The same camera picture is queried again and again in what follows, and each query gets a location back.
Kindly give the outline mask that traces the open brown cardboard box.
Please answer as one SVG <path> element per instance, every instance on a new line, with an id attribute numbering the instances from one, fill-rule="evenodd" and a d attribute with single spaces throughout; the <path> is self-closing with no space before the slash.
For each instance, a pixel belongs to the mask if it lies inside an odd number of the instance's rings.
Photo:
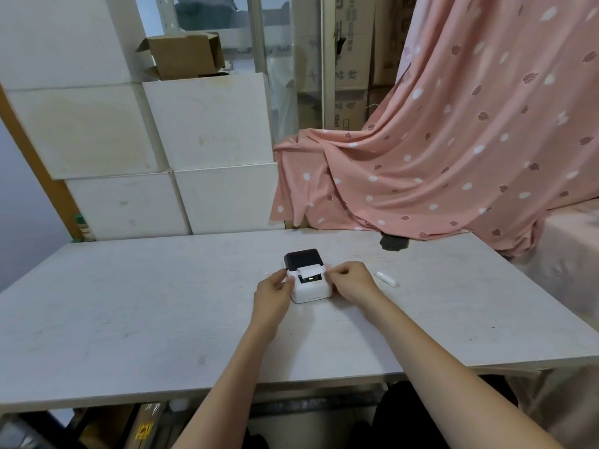
<path id="1" fill-rule="evenodd" d="M 214 76 L 226 67 L 220 37 L 213 33 L 189 31 L 146 37 L 136 48 L 136 53 L 142 52 L 154 60 L 146 74 L 160 81 Z"/>

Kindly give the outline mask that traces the pink dotted cloth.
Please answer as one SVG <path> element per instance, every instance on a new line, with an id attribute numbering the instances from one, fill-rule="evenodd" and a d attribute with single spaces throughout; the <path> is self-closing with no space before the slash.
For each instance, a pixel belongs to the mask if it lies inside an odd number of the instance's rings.
<path id="1" fill-rule="evenodd" d="M 599 197 L 599 0 L 417 0 L 400 65 L 362 129 L 275 146 L 270 220 L 519 255 Z"/>

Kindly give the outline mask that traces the white metal frame post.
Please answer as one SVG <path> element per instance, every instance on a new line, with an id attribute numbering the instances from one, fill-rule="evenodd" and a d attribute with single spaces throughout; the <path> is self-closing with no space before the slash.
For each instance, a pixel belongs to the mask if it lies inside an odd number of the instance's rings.
<path id="1" fill-rule="evenodd" d="M 266 105 L 269 120 L 271 146 L 274 145 L 273 110 L 271 85 L 266 60 L 266 41 L 261 0 L 247 0 L 249 28 L 251 31 L 251 51 L 255 72 L 262 74 L 265 82 Z"/>

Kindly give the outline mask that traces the white mini printer black lid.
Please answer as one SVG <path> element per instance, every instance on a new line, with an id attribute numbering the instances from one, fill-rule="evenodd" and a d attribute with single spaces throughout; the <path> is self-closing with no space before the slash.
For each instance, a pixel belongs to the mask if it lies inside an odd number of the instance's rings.
<path id="1" fill-rule="evenodd" d="M 317 249 L 289 252 L 283 258 L 287 278 L 293 277 L 291 300 L 295 304 L 328 299 L 332 284 L 326 279 L 327 267 Z"/>

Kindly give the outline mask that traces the person's left hand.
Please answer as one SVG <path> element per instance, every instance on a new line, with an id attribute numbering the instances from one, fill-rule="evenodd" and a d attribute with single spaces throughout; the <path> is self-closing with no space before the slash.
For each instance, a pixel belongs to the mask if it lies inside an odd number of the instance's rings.
<path id="1" fill-rule="evenodd" d="M 286 269 L 280 269 L 259 282 L 253 295 L 250 328 L 265 344 L 274 339 L 291 303 L 291 294 L 282 293 L 286 279 Z"/>

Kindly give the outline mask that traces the orange wooden plank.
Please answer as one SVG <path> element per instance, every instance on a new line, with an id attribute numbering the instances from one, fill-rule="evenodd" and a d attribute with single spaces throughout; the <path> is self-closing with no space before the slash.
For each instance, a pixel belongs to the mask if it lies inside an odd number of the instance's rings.
<path id="1" fill-rule="evenodd" d="M 0 118 L 23 155 L 44 193 L 56 210 L 67 231 L 73 239 L 83 241 L 84 236 L 76 221 L 80 215 L 79 207 L 64 181 L 53 180 L 35 151 L 25 129 L 14 112 L 7 94 L 0 84 Z"/>

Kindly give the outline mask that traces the stack of printed cardboard boxes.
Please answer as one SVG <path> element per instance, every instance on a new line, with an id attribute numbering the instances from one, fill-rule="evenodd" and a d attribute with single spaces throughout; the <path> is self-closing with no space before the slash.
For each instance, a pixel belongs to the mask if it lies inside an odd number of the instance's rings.
<path id="1" fill-rule="evenodd" d="M 417 0 L 335 0 L 334 129 L 359 130 L 395 84 Z M 322 128 L 320 0 L 290 0 L 298 126 Z"/>

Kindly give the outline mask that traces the person's black trousers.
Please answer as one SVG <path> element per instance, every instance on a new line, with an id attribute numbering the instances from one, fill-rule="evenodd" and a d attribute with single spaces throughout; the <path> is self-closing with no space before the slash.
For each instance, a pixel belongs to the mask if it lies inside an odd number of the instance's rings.
<path id="1" fill-rule="evenodd" d="M 503 376 L 479 378 L 520 410 Z M 348 449 L 381 448 L 451 449 L 410 381 L 400 381 L 388 389 L 371 425 L 360 422 L 352 429 Z"/>

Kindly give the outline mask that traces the person's left forearm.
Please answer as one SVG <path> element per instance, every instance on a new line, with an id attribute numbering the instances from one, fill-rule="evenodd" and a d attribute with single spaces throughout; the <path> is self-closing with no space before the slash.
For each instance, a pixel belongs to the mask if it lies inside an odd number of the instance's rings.
<path id="1" fill-rule="evenodd" d="M 262 361 L 277 326 L 251 321 L 211 391 L 171 449 L 241 449 Z"/>

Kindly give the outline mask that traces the person's right hand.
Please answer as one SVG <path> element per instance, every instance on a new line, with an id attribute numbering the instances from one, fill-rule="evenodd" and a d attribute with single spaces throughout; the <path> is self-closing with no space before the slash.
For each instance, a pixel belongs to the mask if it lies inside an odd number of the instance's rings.
<path id="1" fill-rule="evenodd" d="M 348 288 L 346 291 L 337 292 L 362 312 L 373 311 L 389 302 L 387 296 L 379 289 L 370 271 L 362 262 L 345 262 L 327 270 L 327 273 L 345 273 L 348 275 Z"/>

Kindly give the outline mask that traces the cardboard box yellow label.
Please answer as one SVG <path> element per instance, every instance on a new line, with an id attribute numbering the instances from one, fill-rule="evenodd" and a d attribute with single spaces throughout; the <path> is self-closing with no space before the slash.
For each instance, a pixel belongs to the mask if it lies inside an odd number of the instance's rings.
<path id="1" fill-rule="evenodd" d="M 168 449 L 172 425 L 169 402 L 147 402 L 139 405 L 123 449 Z"/>

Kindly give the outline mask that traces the person's right forearm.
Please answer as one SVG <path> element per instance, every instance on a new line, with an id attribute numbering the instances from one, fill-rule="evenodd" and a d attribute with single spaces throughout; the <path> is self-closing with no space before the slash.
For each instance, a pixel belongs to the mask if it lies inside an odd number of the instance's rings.
<path id="1" fill-rule="evenodd" d="M 363 311 L 451 449 L 564 449 L 384 294 L 375 293 Z"/>

